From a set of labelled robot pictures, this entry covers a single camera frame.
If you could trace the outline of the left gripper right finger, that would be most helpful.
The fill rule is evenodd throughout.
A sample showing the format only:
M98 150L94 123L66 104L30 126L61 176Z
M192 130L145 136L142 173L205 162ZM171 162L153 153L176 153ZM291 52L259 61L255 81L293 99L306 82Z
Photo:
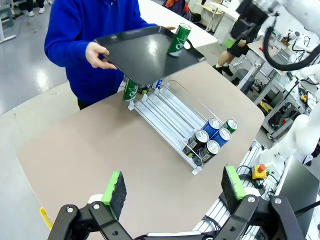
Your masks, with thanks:
M305 239L285 196L270 200L247 194L234 166L223 168L221 187L230 217L216 235L217 240L241 240L250 226L258 226L267 240Z

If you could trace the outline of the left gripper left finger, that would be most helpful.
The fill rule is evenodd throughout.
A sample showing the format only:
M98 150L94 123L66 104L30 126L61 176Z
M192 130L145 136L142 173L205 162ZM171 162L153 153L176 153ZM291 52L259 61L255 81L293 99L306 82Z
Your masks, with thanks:
M113 172L101 200L84 207L62 206L50 231L49 240L86 240L90 233L99 232L105 240L131 240L119 218L127 190L121 171Z

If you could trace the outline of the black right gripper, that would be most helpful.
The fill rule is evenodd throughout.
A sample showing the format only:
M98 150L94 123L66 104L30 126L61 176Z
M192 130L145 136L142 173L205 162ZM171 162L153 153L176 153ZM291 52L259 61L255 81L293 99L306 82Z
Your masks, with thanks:
M243 0L237 7L236 12L239 14L240 19L245 20L249 24L262 25L269 17L252 0Z

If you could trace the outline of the person's right hand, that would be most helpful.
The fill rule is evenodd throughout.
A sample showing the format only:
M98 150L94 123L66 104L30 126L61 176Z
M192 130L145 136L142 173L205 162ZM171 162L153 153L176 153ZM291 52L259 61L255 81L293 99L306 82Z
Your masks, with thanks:
M85 58L95 69L117 69L113 64L109 63L107 60L101 60L99 58L100 55L108 56L109 54L110 52L105 47L99 45L96 42L90 42L85 49Z

